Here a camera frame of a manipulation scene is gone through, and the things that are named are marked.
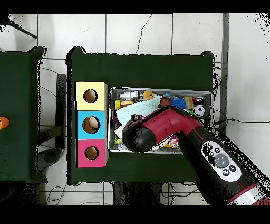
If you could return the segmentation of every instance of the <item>box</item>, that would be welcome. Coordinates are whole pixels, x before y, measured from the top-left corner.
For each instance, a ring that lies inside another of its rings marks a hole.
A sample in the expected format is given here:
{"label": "box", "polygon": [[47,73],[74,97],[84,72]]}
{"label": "box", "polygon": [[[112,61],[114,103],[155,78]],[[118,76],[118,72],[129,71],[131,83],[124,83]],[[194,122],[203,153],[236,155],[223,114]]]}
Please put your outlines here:
{"label": "box", "polygon": [[[126,92],[126,91],[138,91],[139,95],[145,90],[152,90],[154,93],[157,93],[159,95],[163,95],[165,93],[170,93],[175,95],[176,97],[205,97],[205,123],[207,125],[212,124],[213,121],[213,105],[214,105],[214,95],[211,92],[208,91],[192,91],[192,90],[171,90],[171,89],[149,89],[149,88],[129,88],[129,87],[113,87],[110,89],[109,94],[109,101],[111,102],[111,110],[109,111],[109,122],[108,122],[108,149],[112,152],[119,152],[119,153],[125,153],[130,152],[130,150],[127,150],[125,148],[123,149],[117,149],[114,145],[115,141],[115,133],[113,132],[115,130],[115,124],[112,121],[112,113],[114,111],[114,102],[117,99],[120,99],[120,94]],[[167,143],[166,140],[162,142],[160,145],[155,146],[152,148],[152,150],[144,152],[144,153],[155,153],[155,154],[182,154],[180,150],[175,150],[172,148],[164,147],[164,145]]]}
{"label": "box", "polygon": [[107,148],[108,86],[75,82],[76,168],[104,167]]}

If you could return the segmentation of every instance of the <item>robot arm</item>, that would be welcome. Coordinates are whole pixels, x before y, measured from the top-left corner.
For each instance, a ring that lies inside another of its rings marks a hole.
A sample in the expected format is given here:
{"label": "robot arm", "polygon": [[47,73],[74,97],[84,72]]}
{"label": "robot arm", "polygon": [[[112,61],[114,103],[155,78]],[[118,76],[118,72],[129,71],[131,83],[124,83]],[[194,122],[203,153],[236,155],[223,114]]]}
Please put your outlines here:
{"label": "robot arm", "polygon": [[259,183],[224,144],[200,121],[175,107],[161,108],[144,120],[127,125],[122,139],[133,152],[145,152],[177,135],[181,149],[200,181],[198,187],[211,204],[259,204],[266,201]]}

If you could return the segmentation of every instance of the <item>yellow cube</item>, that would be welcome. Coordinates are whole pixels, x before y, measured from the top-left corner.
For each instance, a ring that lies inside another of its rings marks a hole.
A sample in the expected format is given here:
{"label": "yellow cube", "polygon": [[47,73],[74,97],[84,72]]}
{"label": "yellow cube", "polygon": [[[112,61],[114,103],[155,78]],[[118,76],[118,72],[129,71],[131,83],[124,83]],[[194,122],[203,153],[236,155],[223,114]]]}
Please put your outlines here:
{"label": "yellow cube", "polygon": [[107,110],[108,86],[104,82],[76,82],[76,110]]}

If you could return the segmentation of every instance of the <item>metal tray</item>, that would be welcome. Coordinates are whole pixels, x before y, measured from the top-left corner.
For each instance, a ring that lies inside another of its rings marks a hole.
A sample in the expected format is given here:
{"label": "metal tray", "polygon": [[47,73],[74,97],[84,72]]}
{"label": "metal tray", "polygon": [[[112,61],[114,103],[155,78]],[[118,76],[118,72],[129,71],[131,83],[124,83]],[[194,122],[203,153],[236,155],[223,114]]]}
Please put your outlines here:
{"label": "metal tray", "polygon": [[[111,108],[109,110],[109,119],[108,119],[108,149],[111,152],[119,152],[119,153],[126,153],[126,152],[132,152],[130,150],[126,149],[117,149],[117,146],[114,145],[115,141],[115,133],[113,132],[115,130],[115,124],[112,121],[112,113],[115,111],[115,105],[114,102],[117,99],[120,99],[120,94],[124,93],[126,91],[138,91],[139,93],[145,91],[145,90],[152,90],[154,93],[158,95],[163,95],[165,93],[173,94],[177,97],[205,97],[205,123],[206,125],[210,125],[212,123],[213,119],[213,103],[214,103],[214,95],[211,92],[208,91],[192,91],[192,90],[171,90],[171,89],[149,89],[149,88],[129,88],[129,87],[112,87],[110,89],[109,93],[109,102],[111,103]],[[167,147],[160,147],[164,145],[164,143],[159,144],[158,146],[154,147],[152,150],[145,152],[145,153],[155,153],[155,154],[182,154],[180,150],[174,150],[172,148]]]}

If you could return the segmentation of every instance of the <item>circular hole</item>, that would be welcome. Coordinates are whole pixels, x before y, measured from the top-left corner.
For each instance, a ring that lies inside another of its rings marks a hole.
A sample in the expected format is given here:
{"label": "circular hole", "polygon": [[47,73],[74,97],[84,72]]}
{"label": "circular hole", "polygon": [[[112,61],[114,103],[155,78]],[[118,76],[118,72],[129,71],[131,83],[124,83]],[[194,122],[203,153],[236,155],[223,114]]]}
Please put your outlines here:
{"label": "circular hole", "polygon": [[89,160],[95,160],[99,156],[99,151],[95,146],[90,146],[85,149],[84,155]]}
{"label": "circular hole", "polygon": [[100,128],[100,122],[96,117],[87,117],[83,120],[82,128],[86,133],[94,134]]}
{"label": "circular hole", "polygon": [[83,93],[83,99],[85,102],[93,104],[98,99],[98,93],[93,89],[88,89]]}

